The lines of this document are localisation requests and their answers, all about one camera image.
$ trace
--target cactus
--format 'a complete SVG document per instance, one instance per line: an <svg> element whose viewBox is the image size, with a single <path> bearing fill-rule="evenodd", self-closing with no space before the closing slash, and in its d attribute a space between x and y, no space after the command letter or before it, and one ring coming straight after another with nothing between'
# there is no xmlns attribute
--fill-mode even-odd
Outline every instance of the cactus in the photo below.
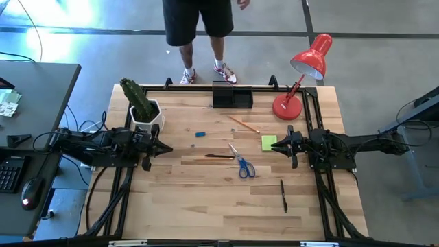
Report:
<svg viewBox="0 0 439 247"><path fill-rule="evenodd" d="M136 108L136 121L149 123L153 119L154 108L150 101L146 98L140 86L133 80L123 78L120 81L123 89L123 94L128 98L128 101Z"/></svg>

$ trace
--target black shorts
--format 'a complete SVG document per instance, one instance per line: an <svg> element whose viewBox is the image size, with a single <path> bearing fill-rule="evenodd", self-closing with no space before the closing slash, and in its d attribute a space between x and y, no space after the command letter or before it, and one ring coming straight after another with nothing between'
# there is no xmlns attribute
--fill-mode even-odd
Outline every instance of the black shorts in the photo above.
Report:
<svg viewBox="0 0 439 247"><path fill-rule="evenodd" d="M167 43L192 42L200 13L209 36L222 38L233 30L230 0L163 0Z"/></svg>

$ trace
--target concrete floor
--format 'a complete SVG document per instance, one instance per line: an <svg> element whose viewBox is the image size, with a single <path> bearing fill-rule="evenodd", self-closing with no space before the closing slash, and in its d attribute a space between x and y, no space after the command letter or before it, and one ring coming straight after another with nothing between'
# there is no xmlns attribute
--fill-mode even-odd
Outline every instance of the concrete floor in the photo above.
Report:
<svg viewBox="0 0 439 247"><path fill-rule="evenodd" d="M0 16L0 27L29 25L14 2L11 0ZM40 6L32 0L22 2L37 25L163 30L160 0L40 0ZM309 0L315 32L437 34L438 8L439 2L434 0ZM237 31L307 31L301 0L253 0L244 12L234 6L234 18ZM99 121L101 112L108 107L113 84L122 77L139 83L164 83L167 77L178 82L181 78L178 50L169 47L163 35L49 34L43 29L40 32L43 62L82 65L69 102L79 122ZM229 36L226 62L241 84L266 84L275 74L281 84L291 85L299 74L290 67L289 59L309 47L308 38L262 34ZM336 87L346 133L376 133L394 120L402 105L436 87L438 45L439 39L416 37L334 38L327 54L324 85ZM38 39L34 32L0 32L0 50L37 58ZM195 40L194 61L201 79L198 83L220 79L212 70L213 55L205 36ZM307 80L304 84L316 82ZM357 165L371 237L419 244L439 242L439 198L401 201L402 193L414 189L404 156L359 154ZM57 178L56 186L63 190L57 191L52 202L58 218L43 222L36 239L70 237L76 232L84 192L73 193L72 189L84 189L84 185L74 167L63 164L62 169L65 172ZM64 202L62 206L57 203L60 200ZM54 226L62 226L63 230L47 234Z"/></svg>

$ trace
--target hand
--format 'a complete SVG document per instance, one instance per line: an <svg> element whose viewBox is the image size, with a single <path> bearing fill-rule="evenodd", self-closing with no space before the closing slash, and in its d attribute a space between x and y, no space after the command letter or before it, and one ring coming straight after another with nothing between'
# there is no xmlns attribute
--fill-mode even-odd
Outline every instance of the hand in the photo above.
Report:
<svg viewBox="0 0 439 247"><path fill-rule="evenodd" d="M237 0L237 3L241 10L244 10L250 4L250 0Z"/></svg>

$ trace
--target lamp shade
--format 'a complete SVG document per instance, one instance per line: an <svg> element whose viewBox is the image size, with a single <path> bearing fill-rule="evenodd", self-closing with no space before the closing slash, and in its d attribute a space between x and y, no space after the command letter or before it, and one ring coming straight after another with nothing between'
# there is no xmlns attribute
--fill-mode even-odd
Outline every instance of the lamp shade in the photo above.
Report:
<svg viewBox="0 0 439 247"><path fill-rule="evenodd" d="M319 34L311 48L302 51L291 59L290 64L297 71L314 79L323 79L327 65L324 56L332 45L332 38L328 34Z"/></svg>

